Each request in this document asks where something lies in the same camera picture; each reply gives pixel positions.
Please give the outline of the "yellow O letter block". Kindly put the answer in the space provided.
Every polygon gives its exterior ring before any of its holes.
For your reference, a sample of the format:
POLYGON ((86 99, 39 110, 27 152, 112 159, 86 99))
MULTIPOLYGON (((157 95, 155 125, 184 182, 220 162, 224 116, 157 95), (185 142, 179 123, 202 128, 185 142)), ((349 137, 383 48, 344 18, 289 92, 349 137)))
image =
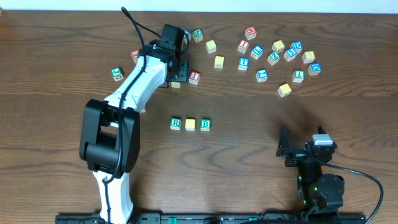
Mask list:
POLYGON ((171 84, 172 88, 180 88, 181 87, 181 83, 179 83, 179 82, 171 82, 170 84, 171 84))

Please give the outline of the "green R letter block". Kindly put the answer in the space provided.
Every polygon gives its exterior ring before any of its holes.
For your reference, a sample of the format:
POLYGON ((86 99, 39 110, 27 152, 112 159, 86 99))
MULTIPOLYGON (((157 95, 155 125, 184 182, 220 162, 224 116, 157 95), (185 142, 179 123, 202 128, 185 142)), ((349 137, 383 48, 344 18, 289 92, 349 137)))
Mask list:
POLYGON ((180 118, 172 118, 170 121, 170 129, 179 131, 182 120, 180 118))

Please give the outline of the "green B letter block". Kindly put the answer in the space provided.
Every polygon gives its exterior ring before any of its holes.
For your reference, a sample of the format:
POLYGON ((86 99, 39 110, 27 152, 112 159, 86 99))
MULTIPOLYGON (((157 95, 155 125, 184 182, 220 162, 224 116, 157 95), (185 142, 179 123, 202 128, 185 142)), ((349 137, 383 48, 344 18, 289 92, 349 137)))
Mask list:
POLYGON ((200 130, 201 131, 210 131, 211 129, 211 120, 210 119, 202 119, 200 122, 200 130))

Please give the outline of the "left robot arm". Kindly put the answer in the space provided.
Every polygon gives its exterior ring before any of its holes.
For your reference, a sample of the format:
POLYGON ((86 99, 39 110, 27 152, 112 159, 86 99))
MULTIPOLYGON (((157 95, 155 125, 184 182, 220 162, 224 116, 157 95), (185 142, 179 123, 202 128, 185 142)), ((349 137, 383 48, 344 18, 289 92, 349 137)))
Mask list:
POLYGON ((189 61, 180 57, 186 32, 164 25, 160 39, 139 50, 136 66, 104 100, 91 99, 83 113, 79 156, 99 186, 101 223, 127 223, 134 210, 129 173, 140 150, 140 113, 164 82, 188 81, 189 61))

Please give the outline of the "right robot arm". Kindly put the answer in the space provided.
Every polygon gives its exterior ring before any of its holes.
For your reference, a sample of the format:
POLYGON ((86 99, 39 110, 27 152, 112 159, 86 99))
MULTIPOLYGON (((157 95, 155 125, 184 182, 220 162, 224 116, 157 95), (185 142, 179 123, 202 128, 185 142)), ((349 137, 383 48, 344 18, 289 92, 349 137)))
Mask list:
POLYGON ((286 130, 280 130, 276 156, 285 158, 286 167, 298 169, 298 194, 305 204, 300 212, 302 220, 308 221, 311 216, 321 213, 338 213, 343 206, 344 178, 322 171, 322 167, 332 160, 336 148, 336 143, 321 126, 302 149, 292 148, 286 130))

